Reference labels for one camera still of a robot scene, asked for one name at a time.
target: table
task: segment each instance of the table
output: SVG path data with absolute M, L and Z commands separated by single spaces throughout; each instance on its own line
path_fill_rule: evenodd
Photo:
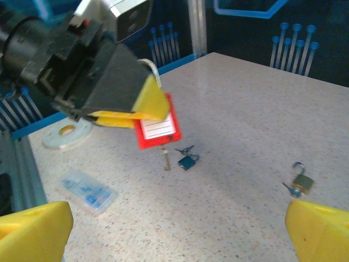
M 183 139 L 140 151 L 129 129 L 95 126 L 82 143 L 42 146 L 31 134 L 49 201 L 67 200 L 70 261 L 297 261 L 284 217 L 296 161 L 315 180 L 307 201 L 347 209 L 349 89 L 211 53 L 162 76 Z M 188 171 L 175 148 L 195 145 Z M 57 190 L 80 169 L 119 191 L 93 217 Z

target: white table surface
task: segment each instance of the white table surface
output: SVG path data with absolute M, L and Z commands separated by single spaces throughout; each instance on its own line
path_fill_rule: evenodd
M 348 209 L 349 88 L 211 53 L 162 76 L 183 139 L 140 151 L 130 129 L 93 127 L 80 144 L 48 150 L 31 134 L 49 201 L 67 200 L 71 261 L 297 261 L 284 217 L 291 165 L 315 180 L 304 199 Z M 174 148 L 195 145 L 183 171 Z M 80 169 L 120 196 L 94 217 L 57 190 Z

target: blue padlock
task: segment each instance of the blue padlock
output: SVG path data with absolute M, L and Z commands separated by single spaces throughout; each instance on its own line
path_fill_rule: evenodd
M 178 161 L 178 165 L 183 168 L 185 171 L 187 171 L 189 168 L 194 166 L 196 164 L 196 161 L 200 159 L 200 156 L 198 154 L 189 154 L 185 157 L 183 157 L 180 161 Z

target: red key tag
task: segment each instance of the red key tag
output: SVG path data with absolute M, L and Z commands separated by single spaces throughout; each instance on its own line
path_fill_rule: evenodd
M 140 149 L 176 142 L 182 138 L 171 95 L 166 93 L 165 96 L 171 108 L 165 120 L 134 120 Z

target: tape roll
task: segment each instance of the tape roll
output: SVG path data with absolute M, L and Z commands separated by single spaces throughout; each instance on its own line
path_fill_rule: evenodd
M 91 132 L 92 124 L 84 119 L 74 122 L 68 118 L 56 123 L 46 134 L 43 145 L 63 149 L 81 142 Z

